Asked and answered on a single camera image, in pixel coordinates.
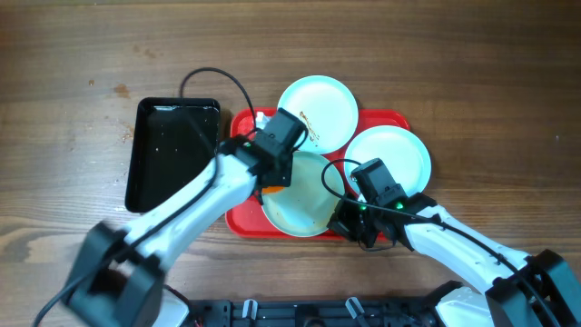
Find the orange sponge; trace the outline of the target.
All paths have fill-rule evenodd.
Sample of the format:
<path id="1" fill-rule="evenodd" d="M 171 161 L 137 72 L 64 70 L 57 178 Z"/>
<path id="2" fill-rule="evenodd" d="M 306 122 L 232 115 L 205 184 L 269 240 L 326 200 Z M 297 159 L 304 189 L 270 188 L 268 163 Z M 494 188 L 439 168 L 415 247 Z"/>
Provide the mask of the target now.
<path id="1" fill-rule="evenodd" d="M 262 193 L 278 193 L 284 189 L 284 186 L 268 186 L 261 189 Z"/>

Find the light blue plate bottom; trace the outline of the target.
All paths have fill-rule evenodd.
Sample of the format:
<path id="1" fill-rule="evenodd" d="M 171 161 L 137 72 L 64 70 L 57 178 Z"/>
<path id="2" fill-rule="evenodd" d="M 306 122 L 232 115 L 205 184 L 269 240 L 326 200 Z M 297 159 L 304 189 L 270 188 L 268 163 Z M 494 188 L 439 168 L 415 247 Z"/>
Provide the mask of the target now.
<path id="1" fill-rule="evenodd" d="M 300 238 L 328 230 L 327 224 L 340 200 L 321 181 L 323 168 L 329 162 L 319 154 L 296 152 L 290 186 L 262 195 L 262 211 L 277 230 Z"/>

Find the light blue plate top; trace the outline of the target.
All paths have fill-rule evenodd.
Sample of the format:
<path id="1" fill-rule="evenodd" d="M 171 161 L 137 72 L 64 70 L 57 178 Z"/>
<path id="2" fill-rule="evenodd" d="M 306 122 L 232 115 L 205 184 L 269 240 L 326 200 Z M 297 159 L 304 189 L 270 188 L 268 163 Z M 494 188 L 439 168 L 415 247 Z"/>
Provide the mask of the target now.
<path id="1" fill-rule="evenodd" d="M 330 154 L 354 135 L 359 108 L 354 95 L 342 82 L 325 75 L 305 76 L 292 83 L 277 105 L 298 117 L 308 129 L 299 150 Z"/>

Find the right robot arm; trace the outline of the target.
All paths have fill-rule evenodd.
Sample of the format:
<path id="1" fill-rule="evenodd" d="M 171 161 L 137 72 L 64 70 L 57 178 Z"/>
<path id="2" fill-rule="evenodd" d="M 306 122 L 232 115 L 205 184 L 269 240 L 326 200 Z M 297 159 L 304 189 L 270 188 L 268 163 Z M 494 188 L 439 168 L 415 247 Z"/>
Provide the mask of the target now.
<path id="1" fill-rule="evenodd" d="M 328 226 L 367 251 L 382 234 L 464 279 L 440 287 L 429 306 L 446 326 L 580 323 L 580 281 L 561 255 L 549 249 L 531 255 L 494 242 L 423 193 L 383 193 L 363 202 L 341 196 Z"/>

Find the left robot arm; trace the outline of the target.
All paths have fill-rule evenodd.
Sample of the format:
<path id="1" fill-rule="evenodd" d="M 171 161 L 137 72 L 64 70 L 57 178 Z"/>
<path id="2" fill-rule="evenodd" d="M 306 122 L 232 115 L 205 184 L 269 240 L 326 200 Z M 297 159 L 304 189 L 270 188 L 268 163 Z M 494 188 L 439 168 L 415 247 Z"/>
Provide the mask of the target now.
<path id="1" fill-rule="evenodd" d="M 259 130 L 220 147 L 181 190 L 124 227 L 105 222 L 82 244 L 62 304 L 89 326 L 182 326 L 190 305 L 165 287 L 178 257 L 221 215 L 267 186 L 287 186 L 301 134 Z"/>

